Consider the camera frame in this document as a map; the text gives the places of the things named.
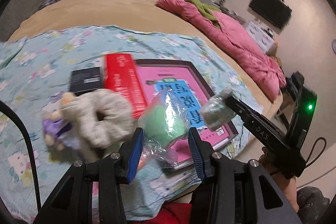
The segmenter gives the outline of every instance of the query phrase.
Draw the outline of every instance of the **plastic bag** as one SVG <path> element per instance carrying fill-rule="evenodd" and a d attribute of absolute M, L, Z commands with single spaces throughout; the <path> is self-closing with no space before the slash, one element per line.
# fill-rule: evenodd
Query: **plastic bag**
<path fill-rule="evenodd" d="M 143 111 L 138 125 L 145 137 L 138 170 L 153 157 L 162 168 L 177 165 L 177 153 L 170 147 L 177 140 L 188 138 L 189 117 L 173 90 L 159 92 Z"/>
<path fill-rule="evenodd" d="M 208 129 L 213 132 L 231 121 L 236 113 L 224 104 L 224 99 L 235 96 L 232 89 L 227 88 L 212 96 L 202 107 L 200 113 Z"/>

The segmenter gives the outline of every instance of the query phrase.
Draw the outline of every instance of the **wall-mounted tv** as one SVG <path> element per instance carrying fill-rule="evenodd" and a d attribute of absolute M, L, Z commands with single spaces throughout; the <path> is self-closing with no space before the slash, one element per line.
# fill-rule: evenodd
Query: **wall-mounted tv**
<path fill-rule="evenodd" d="M 250 8 L 258 15 L 282 29 L 289 21 L 292 9 L 281 0 L 251 0 Z"/>

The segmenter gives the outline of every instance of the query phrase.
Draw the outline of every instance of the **stuffed toy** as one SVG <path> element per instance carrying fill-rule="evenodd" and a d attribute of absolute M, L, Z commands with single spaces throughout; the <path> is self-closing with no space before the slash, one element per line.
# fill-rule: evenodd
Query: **stuffed toy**
<path fill-rule="evenodd" d="M 121 95 L 98 89 L 75 97 L 66 92 L 60 101 L 63 119 L 72 122 L 78 136 L 92 147 L 107 148 L 132 135 L 132 106 Z M 97 114 L 103 117 L 98 120 Z"/>
<path fill-rule="evenodd" d="M 44 142 L 50 148 L 64 150 L 65 146 L 76 148 L 76 140 L 72 138 L 71 124 L 63 119 L 59 111 L 63 92 L 54 94 L 48 104 L 41 109 Z"/>

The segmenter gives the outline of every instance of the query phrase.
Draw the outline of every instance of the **black box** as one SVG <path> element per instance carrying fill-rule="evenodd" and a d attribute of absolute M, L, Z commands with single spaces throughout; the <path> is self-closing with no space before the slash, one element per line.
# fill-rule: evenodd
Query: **black box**
<path fill-rule="evenodd" d="M 103 88 L 100 67 L 74 70 L 71 73 L 69 91 L 76 96 Z"/>

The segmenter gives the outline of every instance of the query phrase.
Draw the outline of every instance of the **pink comforter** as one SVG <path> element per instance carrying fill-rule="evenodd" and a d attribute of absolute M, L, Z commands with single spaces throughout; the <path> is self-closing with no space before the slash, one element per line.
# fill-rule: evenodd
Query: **pink comforter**
<path fill-rule="evenodd" d="M 285 77 L 276 61 L 265 55 L 248 32 L 233 18 L 212 11 L 219 20 L 218 29 L 200 14 L 195 5 L 184 0 L 158 0 L 157 6 L 179 15 L 201 30 L 242 67 L 270 101 L 273 102 L 279 88 L 286 85 Z"/>

